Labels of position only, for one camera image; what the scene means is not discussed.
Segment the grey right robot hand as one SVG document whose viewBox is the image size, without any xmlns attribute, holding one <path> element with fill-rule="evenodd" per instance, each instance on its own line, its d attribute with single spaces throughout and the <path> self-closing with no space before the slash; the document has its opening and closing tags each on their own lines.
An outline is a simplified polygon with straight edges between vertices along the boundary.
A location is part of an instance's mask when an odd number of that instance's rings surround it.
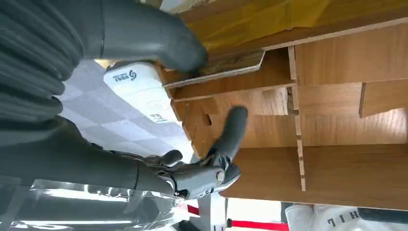
<svg viewBox="0 0 408 231">
<path fill-rule="evenodd" d="M 0 228 L 149 230 L 183 199 L 228 188 L 248 110 L 230 109 L 207 156 L 142 157 L 89 142 L 58 96 L 84 59 L 151 60 L 197 73 L 207 51 L 185 22 L 134 0 L 0 3 Z"/>
</svg>

